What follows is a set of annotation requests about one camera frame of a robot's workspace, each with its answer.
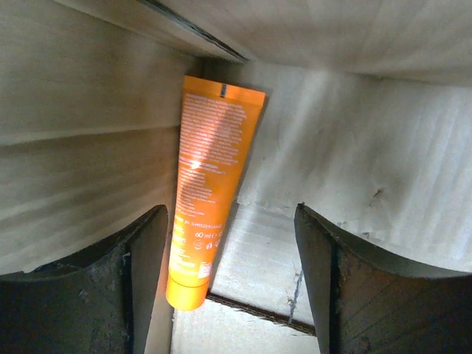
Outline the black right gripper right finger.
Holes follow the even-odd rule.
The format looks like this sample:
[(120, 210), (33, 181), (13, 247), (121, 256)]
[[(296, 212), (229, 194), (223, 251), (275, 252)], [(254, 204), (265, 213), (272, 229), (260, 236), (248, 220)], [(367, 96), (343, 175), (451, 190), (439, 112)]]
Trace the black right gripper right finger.
[(296, 244), (322, 353), (469, 353), (471, 275), (419, 263), (304, 204)]

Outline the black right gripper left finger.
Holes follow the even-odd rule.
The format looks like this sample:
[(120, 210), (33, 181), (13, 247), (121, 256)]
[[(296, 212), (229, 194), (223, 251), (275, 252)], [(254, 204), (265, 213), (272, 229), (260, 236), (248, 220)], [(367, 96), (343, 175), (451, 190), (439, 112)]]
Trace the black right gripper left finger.
[(35, 270), (1, 276), (2, 353), (143, 353), (167, 236), (158, 205)]

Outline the brown cardboard express box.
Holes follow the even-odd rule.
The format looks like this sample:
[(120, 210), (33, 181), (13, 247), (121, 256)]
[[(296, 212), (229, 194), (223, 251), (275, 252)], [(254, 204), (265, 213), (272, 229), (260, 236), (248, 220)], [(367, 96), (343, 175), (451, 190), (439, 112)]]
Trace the brown cardboard express box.
[[(209, 289), (166, 287), (184, 78), (265, 101)], [(143, 353), (321, 353), (304, 204), (471, 275), (469, 1), (3, 1), (1, 276), (167, 208)]]

